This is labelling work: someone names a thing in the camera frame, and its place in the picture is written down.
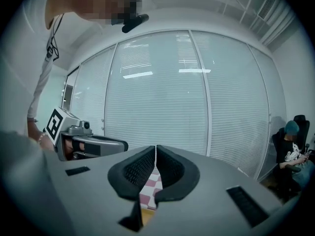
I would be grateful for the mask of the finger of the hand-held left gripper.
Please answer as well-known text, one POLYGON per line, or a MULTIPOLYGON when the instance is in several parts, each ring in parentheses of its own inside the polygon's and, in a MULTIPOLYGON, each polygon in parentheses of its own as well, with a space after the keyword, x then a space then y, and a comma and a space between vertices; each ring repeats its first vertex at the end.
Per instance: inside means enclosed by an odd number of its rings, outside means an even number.
POLYGON ((72 142, 74 153, 82 156, 108 156, 128 150, 127 142, 98 135, 74 136, 72 142))

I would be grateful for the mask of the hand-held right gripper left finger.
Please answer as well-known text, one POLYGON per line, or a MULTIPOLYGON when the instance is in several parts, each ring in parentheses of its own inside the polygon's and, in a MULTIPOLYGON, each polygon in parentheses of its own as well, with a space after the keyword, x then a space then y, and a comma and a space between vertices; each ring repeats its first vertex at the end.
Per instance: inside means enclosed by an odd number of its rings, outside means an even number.
POLYGON ((155 147, 61 161, 46 152, 47 169, 77 236, 150 236, 139 193, 155 166, 155 147))

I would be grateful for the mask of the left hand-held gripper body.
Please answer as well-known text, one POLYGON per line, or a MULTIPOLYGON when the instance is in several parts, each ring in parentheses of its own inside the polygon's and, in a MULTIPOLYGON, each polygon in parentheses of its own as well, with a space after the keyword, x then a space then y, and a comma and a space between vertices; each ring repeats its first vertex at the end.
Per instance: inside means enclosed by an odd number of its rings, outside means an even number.
POLYGON ((91 135, 90 123, 80 120, 70 111, 61 107, 57 107, 52 111, 49 121, 45 127, 45 132, 50 138, 54 146, 54 151, 57 153, 61 161, 66 161, 66 154, 63 148, 64 137, 73 137, 80 135, 91 135))

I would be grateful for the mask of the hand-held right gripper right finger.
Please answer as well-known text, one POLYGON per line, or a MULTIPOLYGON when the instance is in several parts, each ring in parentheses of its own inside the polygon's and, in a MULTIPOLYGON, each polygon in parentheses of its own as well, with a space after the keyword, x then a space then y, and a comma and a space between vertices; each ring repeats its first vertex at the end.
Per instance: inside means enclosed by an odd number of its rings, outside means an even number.
POLYGON ((150 236, 264 236, 276 225, 277 197, 223 161, 158 145, 157 169, 150 236))

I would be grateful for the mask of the person's left hand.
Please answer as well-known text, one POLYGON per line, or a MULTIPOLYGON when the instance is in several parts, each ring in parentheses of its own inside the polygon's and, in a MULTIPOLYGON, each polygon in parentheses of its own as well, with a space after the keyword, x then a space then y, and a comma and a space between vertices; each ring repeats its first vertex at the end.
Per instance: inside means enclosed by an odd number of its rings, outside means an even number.
POLYGON ((65 140, 64 141, 64 152, 65 152, 67 159, 70 159, 73 157, 72 140, 65 140))

